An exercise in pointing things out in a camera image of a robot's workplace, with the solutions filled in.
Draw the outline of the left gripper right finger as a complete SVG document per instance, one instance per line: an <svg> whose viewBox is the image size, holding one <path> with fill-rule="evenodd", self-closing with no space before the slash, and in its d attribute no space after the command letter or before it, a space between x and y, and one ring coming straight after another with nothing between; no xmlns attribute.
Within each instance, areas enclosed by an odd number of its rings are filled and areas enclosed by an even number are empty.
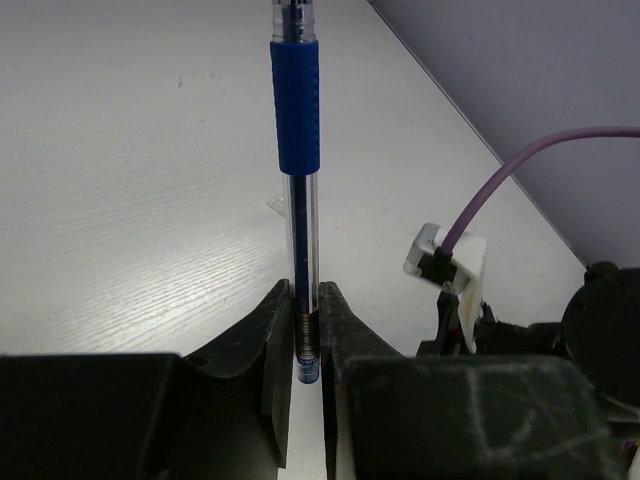
<svg viewBox="0 0 640 480"><path fill-rule="evenodd" d="M320 288L331 479L622 479L587 379L551 356L407 357Z"/></svg>

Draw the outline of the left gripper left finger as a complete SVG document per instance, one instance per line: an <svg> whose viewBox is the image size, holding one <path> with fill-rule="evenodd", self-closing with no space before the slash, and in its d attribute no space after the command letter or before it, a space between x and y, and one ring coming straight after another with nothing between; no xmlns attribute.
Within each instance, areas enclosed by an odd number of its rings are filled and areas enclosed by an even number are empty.
<svg viewBox="0 0 640 480"><path fill-rule="evenodd" d="M5 479L274 479L292 387L289 284L187 356L5 356Z"/></svg>

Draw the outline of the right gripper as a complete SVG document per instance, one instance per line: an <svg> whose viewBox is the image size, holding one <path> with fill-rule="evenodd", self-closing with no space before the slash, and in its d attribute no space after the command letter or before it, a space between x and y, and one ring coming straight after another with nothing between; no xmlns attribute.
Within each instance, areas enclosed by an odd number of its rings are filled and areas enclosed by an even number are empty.
<svg viewBox="0 0 640 480"><path fill-rule="evenodd" d="M416 356L471 355L466 346L458 315L459 300L441 292L437 299L438 331L434 340L422 341ZM476 354L550 355L565 357L560 323L535 323L527 327L501 322L483 302L474 327Z"/></svg>

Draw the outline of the blue gel pen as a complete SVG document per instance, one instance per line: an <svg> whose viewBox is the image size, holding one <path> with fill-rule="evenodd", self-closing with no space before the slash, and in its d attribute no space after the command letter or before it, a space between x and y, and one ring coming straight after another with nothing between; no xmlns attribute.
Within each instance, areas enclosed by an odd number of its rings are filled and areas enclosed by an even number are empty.
<svg viewBox="0 0 640 480"><path fill-rule="evenodd" d="M311 1L274 1L270 43L279 168L284 181L296 375L320 376L319 42Z"/></svg>

